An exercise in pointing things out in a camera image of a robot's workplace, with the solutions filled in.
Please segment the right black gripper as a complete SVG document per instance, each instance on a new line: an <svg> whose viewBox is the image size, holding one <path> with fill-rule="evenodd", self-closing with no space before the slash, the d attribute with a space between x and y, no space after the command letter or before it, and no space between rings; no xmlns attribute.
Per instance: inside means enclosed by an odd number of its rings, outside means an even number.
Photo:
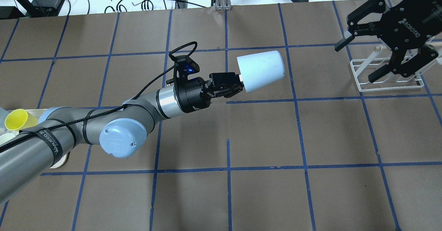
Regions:
<svg viewBox="0 0 442 231"><path fill-rule="evenodd" d="M347 16L348 30L334 49L340 51L358 36L378 36L393 52L389 63L368 75L369 82L390 74L408 78L439 56L432 45L425 43L441 33L441 3L442 0L402 0L385 12L385 0L368 0ZM383 14L381 20L359 23L372 13ZM417 54L402 63L406 50L417 48Z"/></svg>

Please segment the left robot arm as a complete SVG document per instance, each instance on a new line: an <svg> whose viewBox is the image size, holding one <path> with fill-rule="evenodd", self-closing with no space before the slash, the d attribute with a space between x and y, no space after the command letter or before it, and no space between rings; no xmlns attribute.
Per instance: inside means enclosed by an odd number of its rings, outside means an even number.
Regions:
<svg viewBox="0 0 442 231"><path fill-rule="evenodd" d="M1 145L1 203L79 144L100 145L114 157L129 157L160 121L208 108L211 99L232 97L243 88L241 75L212 73L208 80L171 79L167 87L133 97L111 110L49 108L39 124Z"/></svg>

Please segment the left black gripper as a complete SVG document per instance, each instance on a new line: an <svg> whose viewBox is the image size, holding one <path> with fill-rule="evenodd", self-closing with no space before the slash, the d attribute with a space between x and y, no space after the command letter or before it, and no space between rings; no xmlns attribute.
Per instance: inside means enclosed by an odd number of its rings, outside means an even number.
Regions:
<svg viewBox="0 0 442 231"><path fill-rule="evenodd" d="M176 78L175 92L184 113L208 108L213 98L230 98L242 91L242 82L235 73L211 73L209 80Z"/></svg>

